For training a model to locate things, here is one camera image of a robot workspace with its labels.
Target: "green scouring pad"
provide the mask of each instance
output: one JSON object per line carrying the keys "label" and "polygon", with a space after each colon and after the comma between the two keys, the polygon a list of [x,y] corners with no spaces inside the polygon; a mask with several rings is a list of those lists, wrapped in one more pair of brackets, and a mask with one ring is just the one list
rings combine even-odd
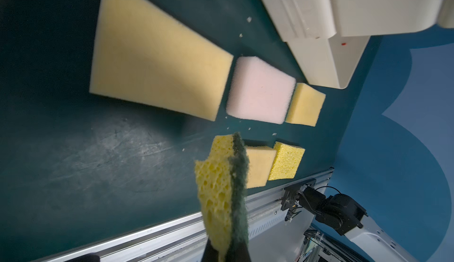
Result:
{"label": "green scouring pad", "polygon": [[248,243],[245,205],[249,159],[238,132],[216,136],[205,161],[195,173],[203,222],[219,260],[241,243]]}

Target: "sponge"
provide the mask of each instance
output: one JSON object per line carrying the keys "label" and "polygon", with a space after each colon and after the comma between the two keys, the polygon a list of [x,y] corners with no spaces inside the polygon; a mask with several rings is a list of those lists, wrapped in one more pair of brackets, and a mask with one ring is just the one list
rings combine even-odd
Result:
{"label": "sponge", "polygon": [[277,154],[268,179],[294,178],[295,174],[297,174],[298,166],[300,165],[305,149],[281,142],[276,142],[274,144],[274,149],[277,151]]}
{"label": "sponge", "polygon": [[101,0],[90,93],[214,121],[232,60],[147,0]]}
{"label": "sponge", "polygon": [[248,242],[246,176],[248,158],[240,134],[216,136],[205,161],[196,161],[197,196],[203,222],[221,260]]}
{"label": "sponge", "polygon": [[282,124],[296,80],[258,57],[240,57],[227,101],[227,114]]}
{"label": "sponge", "polygon": [[286,122],[315,127],[325,97],[308,84],[297,83]]}
{"label": "sponge", "polygon": [[267,146],[246,147],[249,158],[247,188],[265,186],[273,166],[276,150]]}

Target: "porous sponge surface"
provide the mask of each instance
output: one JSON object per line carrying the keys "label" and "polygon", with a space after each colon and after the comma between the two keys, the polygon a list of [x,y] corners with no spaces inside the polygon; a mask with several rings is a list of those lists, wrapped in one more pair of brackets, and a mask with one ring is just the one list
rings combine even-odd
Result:
{"label": "porous sponge surface", "polygon": [[325,94],[308,84],[297,83],[286,122],[315,127],[325,98]]}
{"label": "porous sponge surface", "polygon": [[305,149],[281,142],[276,142],[274,144],[274,149],[277,153],[268,179],[294,178],[295,174],[297,174],[298,166],[300,165]]}
{"label": "porous sponge surface", "polygon": [[233,73],[227,114],[282,124],[295,83],[295,78],[258,57],[240,57]]}
{"label": "porous sponge surface", "polygon": [[229,158],[233,155],[233,136],[216,136],[208,159],[196,161],[195,166],[203,222],[220,257],[225,256],[231,241],[232,180]]}

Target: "dark green table surface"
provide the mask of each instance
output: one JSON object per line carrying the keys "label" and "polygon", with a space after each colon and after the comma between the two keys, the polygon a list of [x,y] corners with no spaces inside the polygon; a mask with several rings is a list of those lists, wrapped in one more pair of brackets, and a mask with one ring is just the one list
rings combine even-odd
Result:
{"label": "dark green table surface", "polygon": [[[0,261],[199,211],[193,161],[215,135],[306,148],[296,178],[333,163],[379,38],[347,89],[318,88],[327,96],[315,128],[227,117],[229,85],[211,122],[88,93],[99,1],[0,0]],[[235,57],[259,56],[305,81],[260,0],[151,1]]]}

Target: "yellow sponge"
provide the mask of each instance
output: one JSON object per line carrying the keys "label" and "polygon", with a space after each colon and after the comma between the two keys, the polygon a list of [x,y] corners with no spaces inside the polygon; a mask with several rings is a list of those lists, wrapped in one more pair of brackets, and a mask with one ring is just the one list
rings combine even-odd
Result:
{"label": "yellow sponge", "polygon": [[294,178],[295,174],[297,174],[298,166],[300,165],[305,149],[281,142],[276,142],[274,144],[274,149],[277,151],[277,154],[268,179]]}
{"label": "yellow sponge", "polygon": [[247,243],[246,176],[248,160],[239,133],[216,136],[205,161],[196,161],[197,195],[203,222],[223,260],[229,247]]}
{"label": "yellow sponge", "polygon": [[309,85],[297,83],[286,122],[315,127],[325,97],[325,94],[313,89]]}
{"label": "yellow sponge", "polygon": [[273,166],[276,150],[270,147],[246,147],[249,158],[247,188],[265,186]]}
{"label": "yellow sponge", "polygon": [[90,93],[214,121],[232,60],[148,0],[101,0]]}

